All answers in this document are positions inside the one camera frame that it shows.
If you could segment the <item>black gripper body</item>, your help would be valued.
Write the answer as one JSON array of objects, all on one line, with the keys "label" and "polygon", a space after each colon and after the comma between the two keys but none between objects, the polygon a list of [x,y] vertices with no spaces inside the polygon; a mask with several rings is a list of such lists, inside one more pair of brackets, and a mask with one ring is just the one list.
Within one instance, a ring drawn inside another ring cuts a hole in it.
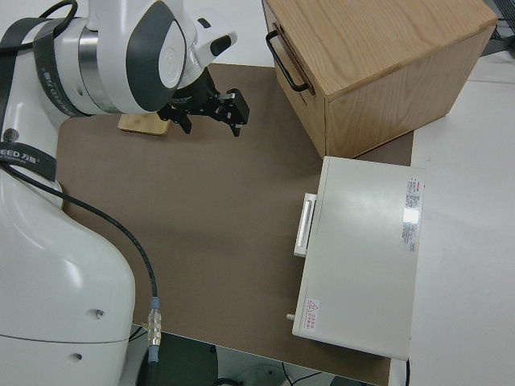
[{"label": "black gripper body", "polygon": [[209,70],[203,70],[200,77],[188,86],[178,88],[168,103],[157,114],[163,121],[174,123],[187,114],[210,116],[218,121],[229,123],[232,114],[219,99],[221,93],[216,89]]}]

